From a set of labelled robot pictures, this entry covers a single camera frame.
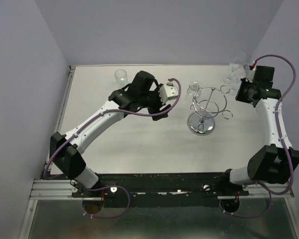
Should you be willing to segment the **clear wine glass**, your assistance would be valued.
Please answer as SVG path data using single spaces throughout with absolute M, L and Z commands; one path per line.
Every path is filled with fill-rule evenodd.
M 191 82 L 186 91 L 185 100 L 187 102 L 192 102 L 193 96 L 196 95 L 196 99 L 198 100 L 201 96 L 200 86 L 197 82 Z
M 236 95 L 240 88 L 241 79 L 247 78 L 250 73 L 250 65 L 245 62 L 239 64 L 233 72 L 233 83 L 229 86 L 229 94 Z
M 229 63 L 229 68 L 230 68 L 231 73 L 230 73 L 229 75 L 227 75 L 225 78 L 223 78 L 224 83 L 226 83 L 226 84 L 232 84 L 232 83 L 233 83 L 233 79 L 232 79 L 233 72 L 235 71 L 236 67 L 237 67 L 239 64 L 245 63 L 246 58 L 247 58 L 247 55 L 246 55 L 246 53 L 243 52 L 243 51 L 239 51 L 239 52 L 232 58 L 232 60 L 231 60 L 230 63 Z
M 124 69 L 115 71 L 116 83 L 120 86 L 125 86 L 128 83 L 127 72 Z

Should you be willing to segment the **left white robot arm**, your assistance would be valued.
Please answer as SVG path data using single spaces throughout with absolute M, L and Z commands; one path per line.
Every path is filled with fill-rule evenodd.
M 172 105 L 179 96 L 173 80 L 160 84 L 155 77 L 145 71 L 139 71 L 133 81 L 113 91 L 108 100 L 91 117 L 65 134 L 54 133 L 50 138 L 49 157 L 61 172 L 71 180 L 83 185 L 88 196 L 100 193 L 99 177 L 82 158 L 89 145 L 113 124 L 128 115 L 138 115 L 147 109 L 146 117 L 157 121 L 168 116 Z

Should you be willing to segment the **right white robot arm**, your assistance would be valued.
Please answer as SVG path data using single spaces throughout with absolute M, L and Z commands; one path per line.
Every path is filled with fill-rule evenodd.
M 293 148 L 284 126 L 281 91 L 273 88 L 274 71 L 273 67 L 255 66 L 248 77 L 241 79 L 235 99 L 255 108 L 264 145 L 246 167 L 226 171 L 229 178 L 219 183 L 225 195 L 235 192 L 237 185 L 257 181 L 285 184 L 299 164 L 299 151 Z

